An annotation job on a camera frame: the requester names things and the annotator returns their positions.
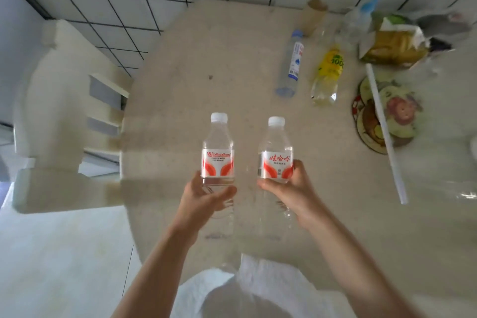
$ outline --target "table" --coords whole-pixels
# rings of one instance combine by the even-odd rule
[[[345,60],[338,101],[311,105],[308,79],[324,56],[306,39],[296,95],[274,85],[295,9],[201,0],[189,6],[149,53],[134,83],[122,132],[122,194],[144,261],[171,221],[182,190],[199,169],[210,114],[229,115],[236,143],[236,236],[199,237],[181,280],[228,263],[240,251],[290,263],[318,289],[337,285],[310,237],[297,227],[281,242],[257,237],[257,147],[269,116],[284,116],[313,183],[333,212],[406,293],[477,297],[476,206],[420,196],[401,206],[386,156],[359,139],[351,103],[364,68]]]

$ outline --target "plastic bottle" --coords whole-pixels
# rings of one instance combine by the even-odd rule
[[[234,183],[234,141],[227,127],[226,113],[214,112],[210,116],[211,130],[202,143],[202,177],[203,189],[212,193]],[[225,209],[216,211],[212,218],[232,218],[233,200],[224,203]]]
[[[293,147],[285,132],[283,117],[270,117],[267,133],[259,145],[259,178],[285,183],[293,174]],[[280,240],[284,229],[291,226],[291,212],[275,195],[263,191],[261,232],[265,237]]]
[[[314,105],[330,105],[336,102],[338,79],[343,72],[343,67],[343,55],[335,46],[326,53],[313,80],[312,102]]]
[[[338,28],[335,42],[345,50],[355,50],[361,38],[369,31],[372,18],[371,13],[378,0],[369,0],[361,7],[353,8],[343,18]]]
[[[278,96],[293,97],[295,94],[298,84],[301,56],[303,54],[302,37],[303,32],[301,30],[294,30],[291,34],[291,39],[286,47],[285,59],[278,77],[278,87],[276,89]]]

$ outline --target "red and white label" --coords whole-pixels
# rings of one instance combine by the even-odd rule
[[[202,177],[233,177],[234,150],[202,150]]]
[[[293,175],[293,153],[264,151],[259,154],[259,177],[289,179]]]

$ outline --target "white bottle cap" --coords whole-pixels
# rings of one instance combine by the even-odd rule
[[[229,118],[227,117],[227,114],[223,112],[214,112],[212,115],[210,115],[210,122],[227,123],[228,120]]]
[[[272,116],[269,118],[269,126],[285,126],[285,118]]]

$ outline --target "white chair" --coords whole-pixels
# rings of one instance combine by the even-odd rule
[[[120,127],[123,112],[89,95],[90,76],[128,97],[132,79],[64,20],[46,21],[48,52],[26,79],[14,109],[15,148],[29,158],[13,206],[21,213],[121,205],[119,182],[78,173],[84,151],[119,154],[119,137],[87,128],[92,117]]]

